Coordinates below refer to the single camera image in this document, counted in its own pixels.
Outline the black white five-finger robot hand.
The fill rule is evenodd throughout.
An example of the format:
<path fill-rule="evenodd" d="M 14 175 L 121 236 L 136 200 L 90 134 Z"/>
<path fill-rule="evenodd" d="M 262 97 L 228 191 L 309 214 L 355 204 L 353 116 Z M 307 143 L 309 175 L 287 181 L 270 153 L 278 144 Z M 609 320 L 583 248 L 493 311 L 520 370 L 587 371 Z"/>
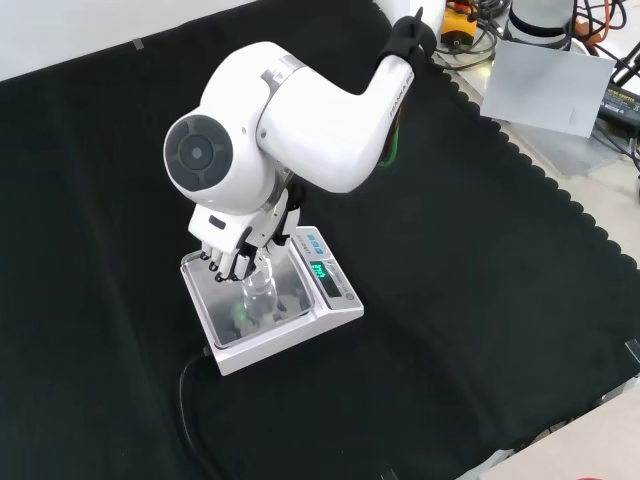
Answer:
<path fill-rule="evenodd" d="M 246 215 L 195 207 L 188 230 L 201 241 L 200 258 L 218 282 L 244 281 L 288 253 L 305 200 L 305 187 L 288 184 L 276 203 Z"/>

